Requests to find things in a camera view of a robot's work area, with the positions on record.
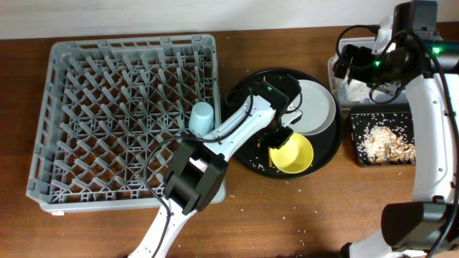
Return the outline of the yellow plastic bowl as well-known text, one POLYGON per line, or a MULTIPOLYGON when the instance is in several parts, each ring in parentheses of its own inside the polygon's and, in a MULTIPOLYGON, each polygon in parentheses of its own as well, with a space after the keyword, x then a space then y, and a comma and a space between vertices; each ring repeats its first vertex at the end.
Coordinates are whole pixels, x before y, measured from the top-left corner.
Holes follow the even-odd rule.
POLYGON ((304 135, 294 133, 281 148, 270 148, 269 156, 273 165, 283 173, 298 174, 311 166, 314 151, 304 135))

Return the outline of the white napkin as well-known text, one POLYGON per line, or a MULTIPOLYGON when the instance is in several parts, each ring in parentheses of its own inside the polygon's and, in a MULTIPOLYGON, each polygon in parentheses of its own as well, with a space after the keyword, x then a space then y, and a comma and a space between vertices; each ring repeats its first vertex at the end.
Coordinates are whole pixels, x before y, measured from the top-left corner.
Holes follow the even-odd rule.
POLYGON ((358 80, 351 80, 350 82, 346 81, 345 98, 349 102, 369 102, 370 89, 371 88, 368 87, 365 83, 360 82, 358 80))

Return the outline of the grey round plate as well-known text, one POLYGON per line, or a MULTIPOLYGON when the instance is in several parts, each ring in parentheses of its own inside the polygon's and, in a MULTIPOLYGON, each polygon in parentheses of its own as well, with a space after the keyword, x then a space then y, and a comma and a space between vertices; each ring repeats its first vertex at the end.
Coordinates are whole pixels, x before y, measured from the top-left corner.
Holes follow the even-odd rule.
POLYGON ((321 133, 333 122, 336 114, 336 104, 332 94, 318 82, 299 80, 301 96, 288 107, 293 110, 298 107, 303 112, 301 120, 289 125, 294 132, 302 135, 321 133))

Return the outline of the light blue plastic cup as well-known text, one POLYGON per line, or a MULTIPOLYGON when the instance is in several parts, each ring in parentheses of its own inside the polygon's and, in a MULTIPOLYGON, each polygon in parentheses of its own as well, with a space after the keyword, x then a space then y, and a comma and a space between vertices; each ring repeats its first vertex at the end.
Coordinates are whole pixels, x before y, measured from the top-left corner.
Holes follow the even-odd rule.
POLYGON ((214 129, 214 109, 207 102, 198 102, 192 108, 189 130, 198 138, 214 129))

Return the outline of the food scraps and rice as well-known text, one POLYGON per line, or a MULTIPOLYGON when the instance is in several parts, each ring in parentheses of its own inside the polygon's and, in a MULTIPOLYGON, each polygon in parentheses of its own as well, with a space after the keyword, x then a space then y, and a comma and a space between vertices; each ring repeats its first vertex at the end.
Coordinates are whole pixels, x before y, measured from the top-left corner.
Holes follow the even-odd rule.
POLYGON ((416 147, 403 134, 391 128, 375 125, 365 128, 363 136, 357 138, 357 158, 365 166, 415 164, 416 147))

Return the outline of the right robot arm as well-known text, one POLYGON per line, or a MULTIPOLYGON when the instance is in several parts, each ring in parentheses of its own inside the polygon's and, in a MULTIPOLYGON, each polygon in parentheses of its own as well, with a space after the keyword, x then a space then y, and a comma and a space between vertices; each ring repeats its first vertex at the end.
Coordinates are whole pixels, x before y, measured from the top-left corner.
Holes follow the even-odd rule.
POLYGON ((348 243, 342 257, 431 257, 458 249, 458 43, 437 31, 437 2, 398 4, 370 26, 372 49, 336 46, 331 78, 354 79, 397 98, 412 113, 413 200, 384 207, 381 227, 348 243))

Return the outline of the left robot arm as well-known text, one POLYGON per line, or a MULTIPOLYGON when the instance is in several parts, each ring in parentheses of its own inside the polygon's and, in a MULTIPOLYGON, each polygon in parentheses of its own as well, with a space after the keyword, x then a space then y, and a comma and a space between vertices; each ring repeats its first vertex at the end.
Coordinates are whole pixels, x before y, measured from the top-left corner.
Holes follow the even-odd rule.
POLYGON ((202 138, 179 136, 180 144, 157 197, 158 213, 131 257, 165 257, 185 223, 203 211, 222 185, 230 158, 261 133, 270 148, 283 147, 293 130, 281 118, 301 93, 296 78, 285 75, 248 86, 247 99, 223 124, 202 138))

